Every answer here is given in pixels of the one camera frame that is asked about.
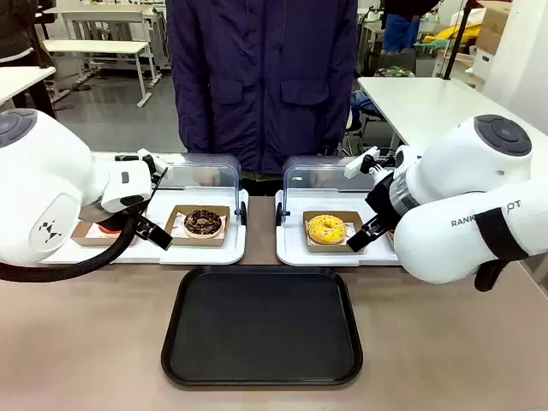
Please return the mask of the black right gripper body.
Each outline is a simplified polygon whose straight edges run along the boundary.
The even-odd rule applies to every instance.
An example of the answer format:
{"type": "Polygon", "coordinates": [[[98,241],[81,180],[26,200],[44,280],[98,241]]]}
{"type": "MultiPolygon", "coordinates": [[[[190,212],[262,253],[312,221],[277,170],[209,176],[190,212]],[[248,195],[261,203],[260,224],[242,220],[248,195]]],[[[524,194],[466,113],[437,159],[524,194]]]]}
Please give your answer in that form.
{"type": "Polygon", "coordinates": [[[366,223],[378,229],[395,229],[401,215],[395,210],[390,201],[390,185],[393,182],[393,172],[374,182],[373,190],[367,195],[366,203],[375,215],[366,223]]]}

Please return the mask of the person's right hand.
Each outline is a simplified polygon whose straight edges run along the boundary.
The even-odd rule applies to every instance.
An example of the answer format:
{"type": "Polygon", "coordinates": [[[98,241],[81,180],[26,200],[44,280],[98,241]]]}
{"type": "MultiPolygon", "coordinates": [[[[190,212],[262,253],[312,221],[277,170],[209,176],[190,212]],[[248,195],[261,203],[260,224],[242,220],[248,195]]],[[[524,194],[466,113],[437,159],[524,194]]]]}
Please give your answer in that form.
{"type": "Polygon", "coordinates": [[[220,186],[220,170],[216,167],[194,168],[193,177],[194,180],[202,187],[220,186]]]}

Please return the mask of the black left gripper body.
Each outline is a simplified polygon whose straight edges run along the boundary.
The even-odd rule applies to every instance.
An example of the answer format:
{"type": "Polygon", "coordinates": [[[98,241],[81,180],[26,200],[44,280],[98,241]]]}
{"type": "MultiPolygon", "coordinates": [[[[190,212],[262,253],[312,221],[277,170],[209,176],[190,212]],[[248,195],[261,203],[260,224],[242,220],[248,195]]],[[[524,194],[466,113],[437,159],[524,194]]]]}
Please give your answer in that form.
{"type": "Polygon", "coordinates": [[[100,226],[109,231],[133,231],[138,223],[140,212],[134,208],[128,208],[113,214],[100,222],[100,226]]]}

